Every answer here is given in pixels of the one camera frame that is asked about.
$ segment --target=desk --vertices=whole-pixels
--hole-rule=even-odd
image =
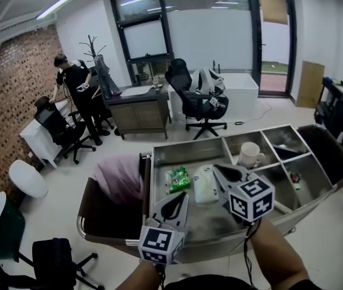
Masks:
[[[60,101],[56,103],[56,106],[61,115],[68,120],[67,118],[70,114],[68,102],[66,100]],[[19,135],[25,139],[43,165],[46,166],[45,160],[47,160],[55,169],[57,168],[54,159],[62,147],[53,143],[49,131],[42,127],[38,121],[33,119]]]
[[[120,87],[120,91],[129,88],[132,86]],[[165,85],[145,94],[111,97],[107,104],[123,140],[125,134],[158,132],[164,132],[167,139],[166,123],[171,118]]]
[[[222,73],[224,95],[229,99],[229,106],[222,118],[226,122],[236,122],[253,118],[258,98],[258,85],[247,73]],[[173,87],[168,88],[172,117],[175,121],[185,122],[182,113],[182,100]]]

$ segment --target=wooden board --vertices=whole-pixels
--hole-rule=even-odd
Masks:
[[[316,108],[322,91],[323,77],[324,65],[303,61],[297,107]]]
[[[288,25],[286,0],[260,0],[264,22]]]

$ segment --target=green snack bag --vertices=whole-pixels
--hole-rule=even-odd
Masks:
[[[190,179],[186,169],[181,166],[170,171],[171,187],[170,193],[182,191],[190,186]]]

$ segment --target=wooden desk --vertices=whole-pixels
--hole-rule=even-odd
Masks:
[[[120,90],[128,88],[132,86],[121,87]],[[159,90],[151,88],[146,94],[117,96],[108,100],[108,107],[123,140],[125,134],[159,132],[164,132],[168,138],[166,123],[167,118],[171,123],[171,117],[166,91],[163,85]]]

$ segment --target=white stool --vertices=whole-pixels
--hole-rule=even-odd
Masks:
[[[48,187],[41,174],[24,161],[14,161],[8,174],[14,185],[28,196],[41,198],[48,192]]]

